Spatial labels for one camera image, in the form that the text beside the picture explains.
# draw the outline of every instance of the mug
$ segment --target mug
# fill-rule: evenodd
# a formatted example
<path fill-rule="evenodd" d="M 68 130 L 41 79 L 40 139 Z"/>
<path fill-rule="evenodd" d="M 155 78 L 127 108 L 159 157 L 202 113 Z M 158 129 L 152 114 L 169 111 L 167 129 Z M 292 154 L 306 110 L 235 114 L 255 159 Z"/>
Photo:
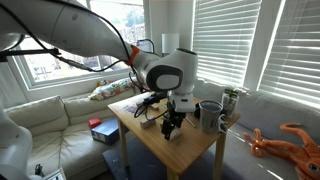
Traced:
<path fill-rule="evenodd" d="M 228 127 L 222 117 L 223 106 L 215 101 L 201 101 L 200 107 L 200 128 L 206 133 L 226 133 Z"/>

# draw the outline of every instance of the white couch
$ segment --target white couch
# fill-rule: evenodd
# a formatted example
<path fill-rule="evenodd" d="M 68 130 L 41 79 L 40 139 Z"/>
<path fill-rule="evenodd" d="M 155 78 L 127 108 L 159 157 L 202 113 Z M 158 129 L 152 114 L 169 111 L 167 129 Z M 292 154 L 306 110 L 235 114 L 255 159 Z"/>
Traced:
<path fill-rule="evenodd" d="M 94 141 L 88 120 L 114 117 L 108 104 L 133 96 L 129 89 L 107 100 L 89 100 L 86 95 L 61 99 L 59 96 L 5 109 L 19 126 L 33 136 L 28 173 L 34 174 L 37 164 L 45 175 L 62 167 L 67 179 L 90 179 L 107 170 L 102 153 L 112 147 Z"/>
<path fill-rule="evenodd" d="M 204 100 L 221 102 L 225 87 L 203 80 L 195 83 L 194 96 Z M 281 159 L 268 153 L 262 158 L 253 156 L 250 146 L 244 140 L 243 133 L 252 136 L 255 128 L 261 130 L 267 139 L 284 140 L 303 146 L 299 136 L 280 130 L 280 125 L 286 122 L 299 122 L 310 137 L 320 145 L 319 127 L 320 111 L 291 100 L 277 98 L 260 92 L 241 94 L 236 111 L 240 119 L 227 134 L 223 179 L 237 180 L 297 180 L 295 163 Z M 209 148 L 214 155 L 215 144 Z"/>

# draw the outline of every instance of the wooden table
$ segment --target wooden table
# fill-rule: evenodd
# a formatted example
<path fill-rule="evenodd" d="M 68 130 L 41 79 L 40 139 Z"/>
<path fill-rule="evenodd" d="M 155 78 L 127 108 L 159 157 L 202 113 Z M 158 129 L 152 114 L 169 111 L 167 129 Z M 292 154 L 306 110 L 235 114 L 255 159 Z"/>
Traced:
<path fill-rule="evenodd" d="M 144 93 L 108 105 L 111 111 L 118 117 L 123 164 L 129 166 L 124 129 L 127 127 L 167 167 L 168 179 L 179 179 L 179 176 L 183 174 L 201 154 L 214 142 L 217 142 L 213 179 L 221 179 L 226 134 L 207 134 L 202 132 L 199 120 L 191 113 L 188 113 L 187 117 L 196 125 L 196 128 L 189 124 L 187 120 L 184 120 L 181 125 L 182 134 L 171 141 L 167 141 L 161 133 L 160 123 L 163 121 L 162 118 L 158 118 L 156 124 L 143 129 L 140 127 L 140 120 L 145 118 L 144 115 L 134 118 L 133 113 L 128 111 L 128 109 L 136 107 L 136 103 L 141 102 L 149 96 L 150 93 Z M 195 98 L 194 101 L 198 103 L 200 99 Z M 158 104 L 159 110 L 157 111 L 151 108 L 148 109 L 148 116 L 156 117 L 163 113 L 166 110 L 166 107 L 163 106 L 166 102 L 166 99 L 161 100 Z M 234 118 L 227 119 L 227 126 L 231 127 L 239 117 L 240 115 L 236 113 Z"/>

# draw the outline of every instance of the white window blind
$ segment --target white window blind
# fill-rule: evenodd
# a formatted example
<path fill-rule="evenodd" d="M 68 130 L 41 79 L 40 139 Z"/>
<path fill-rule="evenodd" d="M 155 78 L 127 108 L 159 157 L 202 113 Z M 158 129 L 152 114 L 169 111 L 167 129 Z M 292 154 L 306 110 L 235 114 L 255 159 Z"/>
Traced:
<path fill-rule="evenodd" d="M 261 0 L 197 0 L 192 49 L 197 76 L 242 86 Z"/>
<path fill-rule="evenodd" d="M 320 1 L 286 1 L 259 90 L 319 107 Z"/>

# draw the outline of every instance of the stuffed toy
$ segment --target stuffed toy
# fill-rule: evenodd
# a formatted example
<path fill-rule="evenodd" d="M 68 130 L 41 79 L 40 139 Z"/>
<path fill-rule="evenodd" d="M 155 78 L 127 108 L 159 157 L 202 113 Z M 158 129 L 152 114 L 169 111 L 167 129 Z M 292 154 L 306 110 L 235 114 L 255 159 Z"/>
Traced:
<path fill-rule="evenodd" d="M 289 127 L 298 125 L 301 124 L 285 123 L 280 126 L 280 129 L 299 135 L 304 147 L 286 141 L 262 139 L 259 129 L 253 131 L 256 139 L 251 138 L 247 133 L 244 133 L 244 137 L 252 143 L 253 155 L 262 157 L 262 150 L 265 150 L 272 155 L 295 162 L 295 170 L 300 180 L 320 180 L 320 148 L 305 131 Z"/>

